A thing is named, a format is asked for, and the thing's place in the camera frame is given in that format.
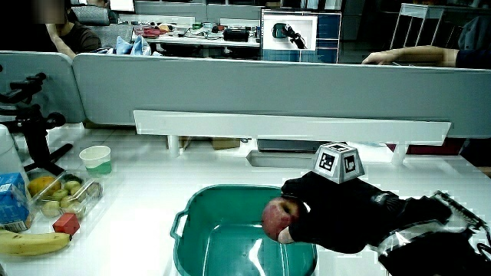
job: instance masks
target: desk partition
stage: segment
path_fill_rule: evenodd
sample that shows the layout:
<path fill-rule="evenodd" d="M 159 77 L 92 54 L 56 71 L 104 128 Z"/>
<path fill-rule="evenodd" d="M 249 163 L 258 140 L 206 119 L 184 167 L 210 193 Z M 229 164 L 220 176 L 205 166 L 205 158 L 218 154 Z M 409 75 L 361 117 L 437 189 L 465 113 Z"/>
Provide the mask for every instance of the desk partition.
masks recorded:
<path fill-rule="evenodd" d="M 134 110 L 451 122 L 491 136 L 491 71 L 79 54 L 87 117 L 134 125 Z"/>
<path fill-rule="evenodd" d="M 137 15 L 191 16 L 197 22 L 206 20 L 206 5 L 203 3 L 136 1 L 135 9 Z"/>
<path fill-rule="evenodd" d="M 80 123 L 85 112 L 71 65 L 72 60 L 60 53 L 0 51 L 0 92 L 11 91 L 11 82 L 45 73 L 42 90 L 33 96 L 31 104 L 39 104 L 44 117 L 59 112 L 68 123 Z"/>

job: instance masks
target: banana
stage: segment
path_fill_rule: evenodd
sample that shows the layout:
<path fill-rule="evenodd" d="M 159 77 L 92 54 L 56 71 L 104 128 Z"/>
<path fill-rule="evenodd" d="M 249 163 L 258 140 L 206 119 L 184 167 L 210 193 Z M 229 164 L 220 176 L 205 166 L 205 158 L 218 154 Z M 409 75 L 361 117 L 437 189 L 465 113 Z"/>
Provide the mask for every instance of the banana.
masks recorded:
<path fill-rule="evenodd" d="M 66 233 L 18 234 L 0 229 L 0 253 L 35 256 L 65 247 L 71 236 Z"/>

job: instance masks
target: computer monitor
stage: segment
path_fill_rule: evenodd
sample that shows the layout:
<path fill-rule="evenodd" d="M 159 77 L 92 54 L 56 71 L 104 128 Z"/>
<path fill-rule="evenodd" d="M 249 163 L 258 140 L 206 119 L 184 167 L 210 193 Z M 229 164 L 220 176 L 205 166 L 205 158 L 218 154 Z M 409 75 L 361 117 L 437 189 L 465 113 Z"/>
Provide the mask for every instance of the computer monitor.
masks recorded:
<path fill-rule="evenodd" d="M 134 13 L 135 1 L 134 0 L 110 0 L 109 8 L 111 11 L 118 13 Z"/>
<path fill-rule="evenodd" d="M 337 63 L 340 31 L 340 11 L 262 8 L 262 60 Z"/>

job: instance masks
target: red apple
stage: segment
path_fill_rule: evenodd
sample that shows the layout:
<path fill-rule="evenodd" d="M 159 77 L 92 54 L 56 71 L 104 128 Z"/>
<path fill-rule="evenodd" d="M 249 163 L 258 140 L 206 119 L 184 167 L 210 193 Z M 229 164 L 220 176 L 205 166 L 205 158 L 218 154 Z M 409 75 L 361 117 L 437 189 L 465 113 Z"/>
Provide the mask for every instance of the red apple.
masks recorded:
<path fill-rule="evenodd" d="M 307 209 L 298 199 L 274 198 L 262 211 L 262 230 L 268 237 L 278 241 L 279 233 L 305 213 Z"/>

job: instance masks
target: basin handle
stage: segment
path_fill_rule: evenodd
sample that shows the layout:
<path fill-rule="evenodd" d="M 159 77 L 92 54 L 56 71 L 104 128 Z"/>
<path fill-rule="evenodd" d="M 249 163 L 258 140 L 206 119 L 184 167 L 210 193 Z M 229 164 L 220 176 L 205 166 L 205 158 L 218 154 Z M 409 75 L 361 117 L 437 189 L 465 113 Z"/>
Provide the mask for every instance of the basin handle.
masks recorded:
<path fill-rule="evenodd" d="M 177 227 L 179 226 L 179 223 L 181 221 L 181 218 L 185 215 L 187 215 L 188 213 L 188 210 L 183 210 L 181 212 L 178 212 L 176 214 L 176 218 L 174 219 L 174 223 L 172 224 L 172 228 L 170 229 L 170 236 L 173 237 L 175 240 L 177 240 L 178 238 L 180 238 L 180 236 L 178 236 L 177 234 Z"/>

